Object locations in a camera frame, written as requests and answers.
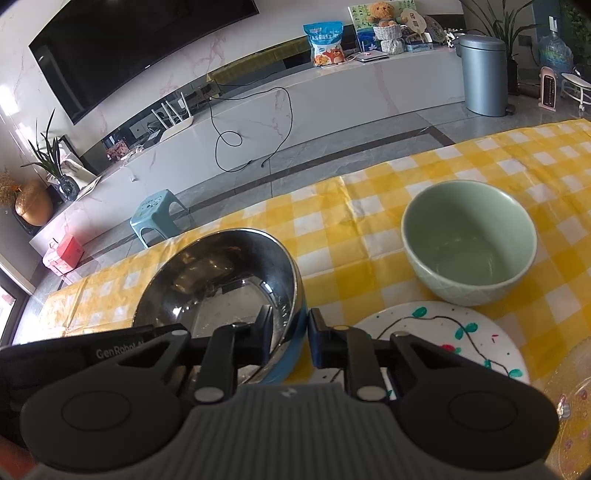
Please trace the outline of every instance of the gold vase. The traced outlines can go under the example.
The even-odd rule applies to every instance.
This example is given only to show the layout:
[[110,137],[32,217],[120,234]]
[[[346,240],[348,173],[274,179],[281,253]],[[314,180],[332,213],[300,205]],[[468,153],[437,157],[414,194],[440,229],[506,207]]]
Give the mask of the gold vase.
[[32,180],[22,188],[14,208],[17,214],[34,226],[45,225],[53,215],[53,204],[41,180]]

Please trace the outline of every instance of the glass vase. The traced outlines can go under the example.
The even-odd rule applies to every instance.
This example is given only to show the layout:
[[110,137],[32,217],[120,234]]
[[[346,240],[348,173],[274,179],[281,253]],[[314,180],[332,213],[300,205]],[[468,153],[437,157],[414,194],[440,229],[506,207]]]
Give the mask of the glass vase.
[[78,198],[80,187],[72,177],[64,175],[57,179],[57,182],[59,184],[57,191],[60,193],[60,197],[64,202],[74,202]]

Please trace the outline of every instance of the pink box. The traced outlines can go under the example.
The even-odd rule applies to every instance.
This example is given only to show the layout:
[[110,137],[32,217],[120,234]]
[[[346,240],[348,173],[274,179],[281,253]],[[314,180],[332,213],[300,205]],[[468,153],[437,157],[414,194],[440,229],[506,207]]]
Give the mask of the pink box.
[[43,264],[56,275],[65,275],[76,268],[84,250],[76,239],[66,234],[58,244],[49,244],[49,250],[43,256]]

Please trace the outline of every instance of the trash can lid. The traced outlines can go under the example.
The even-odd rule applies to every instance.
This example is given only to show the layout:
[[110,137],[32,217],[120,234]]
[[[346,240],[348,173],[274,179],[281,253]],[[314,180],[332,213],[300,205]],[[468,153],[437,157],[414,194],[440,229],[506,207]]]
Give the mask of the trash can lid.
[[462,47],[476,48],[478,50],[505,51],[505,42],[494,37],[484,35],[462,35],[460,37]]

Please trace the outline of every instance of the gray tile floor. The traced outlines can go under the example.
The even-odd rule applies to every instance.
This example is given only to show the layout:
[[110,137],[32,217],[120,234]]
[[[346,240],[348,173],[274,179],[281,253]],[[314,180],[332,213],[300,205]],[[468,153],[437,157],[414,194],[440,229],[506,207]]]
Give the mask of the gray tile floor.
[[[269,161],[259,159],[240,172],[223,173],[181,192],[178,197],[189,208],[190,218],[178,212],[176,223],[185,231],[273,196],[386,160],[514,128],[579,118],[578,108],[571,101],[560,101],[556,113],[539,108],[538,100],[525,96],[510,97],[509,101],[517,110],[513,116],[484,117],[468,110],[464,103],[455,103],[385,118],[295,145]],[[158,240],[148,234],[150,244]],[[47,271],[20,325],[34,324],[50,293],[142,249],[128,222],[103,233],[85,245],[81,265],[65,281]],[[15,343],[22,341],[20,330]]]

